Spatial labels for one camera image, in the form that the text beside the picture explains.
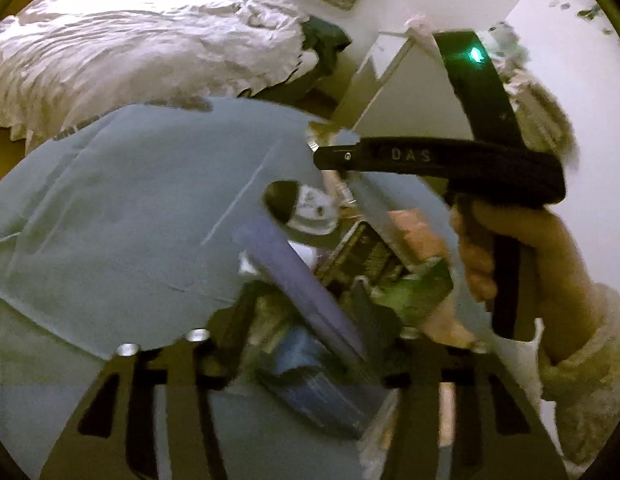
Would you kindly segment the person's right hand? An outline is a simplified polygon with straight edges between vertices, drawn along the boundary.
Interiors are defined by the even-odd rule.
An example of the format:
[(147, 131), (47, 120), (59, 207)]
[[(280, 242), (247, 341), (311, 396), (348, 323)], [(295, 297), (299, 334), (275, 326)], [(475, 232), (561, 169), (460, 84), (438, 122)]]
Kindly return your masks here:
[(496, 299), (500, 264), (493, 238), (523, 245), (522, 282), (530, 288), (534, 315), (543, 325), (541, 344), (551, 363), (581, 350), (602, 326), (605, 301), (590, 278), (580, 250), (560, 217), (546, 209), (498, 207), (474, 200), (451, 210), (467, 285), (475, 300)]

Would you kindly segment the fluffy beige sleeve forearm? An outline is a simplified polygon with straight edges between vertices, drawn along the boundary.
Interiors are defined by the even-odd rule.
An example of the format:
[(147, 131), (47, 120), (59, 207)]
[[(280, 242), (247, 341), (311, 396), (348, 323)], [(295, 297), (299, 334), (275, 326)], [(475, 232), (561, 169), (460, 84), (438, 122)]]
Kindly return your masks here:
[(601, 326), (570, 358), (554, 365), (538, 351), (542, 399), (555, 404), (555, 424), (568, 477), (593, 464), (620, 422), (620, 296), (597, 284)]

